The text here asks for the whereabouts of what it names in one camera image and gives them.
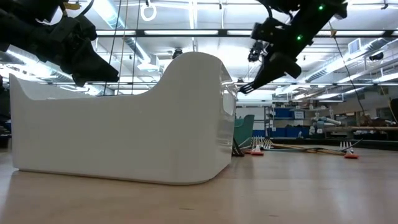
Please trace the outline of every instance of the cable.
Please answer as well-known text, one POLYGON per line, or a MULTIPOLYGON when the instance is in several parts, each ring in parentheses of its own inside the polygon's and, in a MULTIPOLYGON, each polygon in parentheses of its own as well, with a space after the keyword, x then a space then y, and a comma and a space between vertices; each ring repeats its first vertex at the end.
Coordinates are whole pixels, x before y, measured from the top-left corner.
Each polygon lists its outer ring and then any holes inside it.
POLYGON ((346 147, 344 149, 340 149, 340 150, 330 150, 330 149, 324 149, 324 148, 319 148, 319 147, 303 147, 303 148, 300 148, 300 149, 265 149, 265 151, 280 151, 280 152, 282 152, 282 151, 329 150, 329 151, 335 151, 335 152, 343 152, 343 151, 346 151, 347 149, 352 148, 355 145, 359 144, 362 140, 363 139, 360 139, 356 143, 354 143, 354 144, 352 144, 352 145, 350 145, 350 146, 348 146, 348 147, 346 147))
POLYGON ((63 4, 63 1, 60 1, 59 6, 60 6, 61 11, 62 11, 62 17, 61 17, 61 20, 62 20, 63 18, 68 17, 68 12, 67 12, 67 9, 66 9, 65 5, 63 4))
MULTIPOLYGON (((333 30, 333 27, 331 26, 331 22, 330 22, 330 21, 329 21, 329 26, 330 26, 330 31, 332 31, 332 30, 333 30)), ((358 92, 356 91, 354 82, 353 82, 352 79, 351 79, 351 74, 349 73, 348 67, 347 67, 346 62, 345 62, 345 60, 344 60, 343 53, 341 53, 341 49, 340 49, 340 46, 338 45, 338 42, 337 42, 337 39, 336 39, 336 36, 335 36, 335 35, 333 35, 333 39, 334 39, 335 42, 336 42, 336 46, 337 46, 338 52, 340 53, 341 59, 342 59, 343 64, 344 64, 344 67, 346 68, 349 81, 351 82, 352 86, 354 87, 354 91, 355 91, 355 94, 356 94, 356 98, 357 98, 357 100, 358 100, 359 105, 361 106, 362 113, 363 113, 363 115, 365 116, 365 110, 363 109, 363 105, 362 105, 362 103, 361 103, 361 100, 359 99, 358 92)))
MULTIPOLYGON (((118 31, 118 25, 119 25, 119 17, 120 17, 120 9, 122 8, 121 7, 121 4, 122 4, 122 0, 119 0, 119 10, 118 10, 118 16, 117 16, 117 18, 116 18, 116 25, 115 25, 115 27, 114 27, 114 34, 113 34, 113 40, 112 40, 112 47, 111 47, 111 52, 110 52, 110 55, 109 55, 109 64, 111 64, 111 61, 112 61, 112 53, 113 53, 113 48, 114 48, 114 40, 116 39, 116 31, 118 31)), ((105 86, 104 86, 104 93, 103 93, 103 95, 102 96, 105 96, 105 92, 106 92, 106 85, 108 84, 108 82, 105 82, 105 86)))
POLYGON ((93 4, 94 4, 94 0, 91 0, 91 2, 88 3, 87 7, 84 10, 82 10, 82 12, 79 14, 79 16, 85 15, 91 9, 93 4))
MULTIPOLYGON (((140 8, 138 7, 136 29, 138 29, 139 10, 140 10, 140 8)), ((137 39, 134 39, 134 59, 132 61, 131 94, 134 90, 134 72, 136 70, 136 55, 137 55, 136 52, 137 52, 137 39)))
MULTIPOLYGON (((129 9, 129 7, 126 6, 126 16, 124 17, 124 21, 127 21, 127 15, 129 12, 128 9, 129 9)), ((123 38, 122 38, 123 40, 124 40, 125 36, 126 36, 126 27, 124 27, 124 30, 123 30, 123 38)), ((120 75, 119 75, 119 81, 118 81, 118 94, 119 94, 119 88, 120 88, 120 78, 122 77, 122 61, 123 61, 123 53, 124 53, 124 43, 125 43, 125 41, 122 42, 122 55, 120 56, 120 67, 119 67, 120 75)))
POLYGON ((267 12, 268 12, 268 17, 269 18, 273 18, 273 16, 272 16, 272 10, 271 10, 271 8, 268 6, 268 5, 264 5, 265 7, 266 7, 266 9, 267 9, 267 12))

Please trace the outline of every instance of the ceiling pipe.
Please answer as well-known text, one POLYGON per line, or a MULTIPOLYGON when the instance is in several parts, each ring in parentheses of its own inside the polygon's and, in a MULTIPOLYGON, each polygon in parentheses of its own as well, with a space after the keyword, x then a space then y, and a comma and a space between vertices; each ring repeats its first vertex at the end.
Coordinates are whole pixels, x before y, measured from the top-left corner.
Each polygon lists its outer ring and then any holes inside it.
MULTIPOLYGON (((343 58, 345 61, 346 65, 349 65, 353 62, 355 62, 357 59, 360 58, 365 58, 367 56, 370 56, 373 54, 375 51, 380 50, 382 47, 386 46, 387 44, 390 44, 391 42, 395 41, 395 38, 378 38, 376 40, 371 41, 365 47, 360 51, 359 56, 352 56, 348 52, 349 50, 345 50, 342 52, 343 58)), ((344 62, 343 59, 341 58, 340 54, 337 54, 333 58, 327 60, 323 65, 321 65, 318 68, 313 69, 311 72, 309 72, 309 77, 305 79, 306 82, 312 82, 316 80, 317 78, 323 77, 327 74, 333 73, 336 70, 339 70, 344 67, 344 62)))
MULTIPOLYGON (((123 30, 126 27, 126 21, 119 16, 111 0, 96 0, 93 5, 95 11, 112 29, 123 30)), ((150 57, 144 49, 132 37, 123 37, 124 43, 127 44, 134 52, 141 63, 150 63, 150 57)))
MULTIPOLYGON (((74 84, 75 82, 73 81, 73 78, 71 75, 66 74, 61 71, 58 65, 52 64, 52 67, 49 67, 49 65, 41 62, 35 55, 28 53, 22 49, 19 49, 14 46, 10 46, 8 51, 9 54, 13 55, 14 57, 18 58, 19 60, 23 61, 25 65, 27 66, 39 66, 39 68, 42 69, 42 71, 48 71, 50 75, 46 75, 44 77, 40 77, 40 74, 37 74, 35 72, 33 73, 36 78, 45 81, 45 82, 54 82, 54 83, 72 83, 74 84)), ((105 90, 105 95, 113 95, 113 90, 109 88, 105 88, 102 85, 85 85, 88 88, 94 88, 97 92, 103 92, 105 90)))

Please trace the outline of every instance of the orange base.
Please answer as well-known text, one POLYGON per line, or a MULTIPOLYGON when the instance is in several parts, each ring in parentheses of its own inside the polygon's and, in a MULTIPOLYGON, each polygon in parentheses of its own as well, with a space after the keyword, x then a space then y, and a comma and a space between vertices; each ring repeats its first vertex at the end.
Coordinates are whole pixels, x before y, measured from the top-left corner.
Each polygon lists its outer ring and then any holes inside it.
POLYGON ((251 152, 252 156, 263 156, 264 153, 263 152, 251 152))
POLYGON ((355 155, 355 154, 345 154, 344 158, 346 159, 358 159, 359 155, 355 155))

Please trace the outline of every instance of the ventilation duct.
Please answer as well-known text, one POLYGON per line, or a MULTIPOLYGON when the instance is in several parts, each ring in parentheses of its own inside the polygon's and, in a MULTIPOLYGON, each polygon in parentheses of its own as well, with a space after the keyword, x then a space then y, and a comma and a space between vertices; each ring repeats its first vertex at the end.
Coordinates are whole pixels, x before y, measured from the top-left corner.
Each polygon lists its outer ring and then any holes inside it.
MULTIPOLYGON (((112 29, 127 29, 125 21, 120 17, 118 19, 118 12, 110 0, 96 0, 93 5, 95 11, 112 29)), ((122 38, 124 43, 127 44, 134 52, 136 57, 141 63, 150 63, 150 57, 144 52, 144 49, 136 43, 132 37, 122 38)))
MULTIPOLYGON (((343 52, 343 57, 346 65, 353 63, 358 58, 363 58, 370 56, 375 51, 380 50, 382 47, 391 43, 395 38, 378 38, 373 41, 368 41, 367 39, 356 39, 351 43, 351 47, 343 52)), ((309 77, 305 79, 306 82, 312 82, 317 78, 320 78, 324 75, 330 74, 338 69, 344 67, 344 61, 341 58, 341 55, 338 54, 333 58, 327 60, 321 67, 318 67, 311 72, 309 72, 309 77)))
MULTIPOLYGON (((33 71, 30 72, 33 73, 35 75, 35 78, 37 79, 43 80, 45 82, 73 82, 73 83, 75 82, 73 81, 72 76, 63 73, 59 66, 52 65, 52 67, 49 67, 49 65, 42 63, 36 56, 24 50, 21 50, 17 47, 11 45, 7 51, 7 54, 20 60, 22 62, 21 65, 28 65, 35 67, 33 68, 33 71)), ((98 92, 99 94, 103 94, 103 91, 105 89, 105 87, 102 85, 85 85, 85 86, 89 88, 94 88, 95 92, 98 92)), ((114 94, 113 90, 109 88, 105 89, 105 95, 113 95, 113 94, 114 94)))
POLYGON ((156 55, 150 55, 150 62, 149 63, 142 63, 137 66, 137 68, 141 71, 145 72, 159 72, 159 58, 156 55))
POLYGON ((13 56, 7 52, 2 52, 2 51, 0 51, 0 63, 16 64, 16 65, 24 65, 25 64, 21 59, 13 56))

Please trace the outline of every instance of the curved white bin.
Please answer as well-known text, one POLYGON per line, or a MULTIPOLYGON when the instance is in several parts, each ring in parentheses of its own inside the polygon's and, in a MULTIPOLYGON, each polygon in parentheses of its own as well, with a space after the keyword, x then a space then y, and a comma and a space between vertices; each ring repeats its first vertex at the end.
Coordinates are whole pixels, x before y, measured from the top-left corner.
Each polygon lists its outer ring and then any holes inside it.
POLYGON ((237 89, 214 56, 179 56, 141 95, 94 97, 10 79, 20 170, 196 184, 231 161, 237 89))

